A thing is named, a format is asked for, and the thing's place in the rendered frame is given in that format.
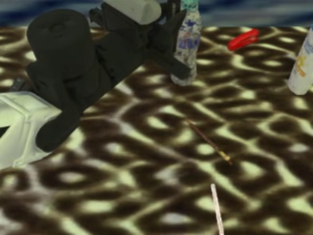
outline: brown and cream patterned surface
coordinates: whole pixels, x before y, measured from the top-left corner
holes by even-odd
[[[214,183],[226,235],[312,235],[313,93],[285,84],[308,29],[260,28],[258,43],[227,51],[247,30],[205,28],[192,86],[147,63],[52,156],[0,172],[0,234],[217,235]],[[34,59],[24,35],[0,30],[1,92]]]

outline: blue background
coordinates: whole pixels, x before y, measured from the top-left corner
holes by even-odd
[[[40,13],[55,8],[70,8],[87,15],[101,2],[0,0],[0,26],[27,26]],[[313,0],[200,0],[200,12],[203,26],[309,26],[313,23]]]

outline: white stick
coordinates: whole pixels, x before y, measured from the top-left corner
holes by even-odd
[[[219,233],[220,235],[224,235],[223,222],[222,222],[220,205],[219,205],[219,200],[217,198],[215,184],[211,184],[211,190],[212,190],[213,202],[215,206],[215,214],[216,214],[217,226],[219,228]]]

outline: black cylindrical joint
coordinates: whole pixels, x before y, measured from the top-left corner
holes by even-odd
[[[58,9],[38,16],[27,39],[41,63],[59,70],[63,79],[80,76],[95,62],[95,48],[87,18],[74,10]]]

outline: red clip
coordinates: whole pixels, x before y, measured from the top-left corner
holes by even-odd
[[[254,43],[258,41],[258,36],[259,36],[259,30],[253,29],[247,33],[243,33],[239,35],[238,37],[234,38],[228,43],[228,49],[229,50],[236,50],[239,48],[242,48],[246,45],[249,45],[251,43]]]

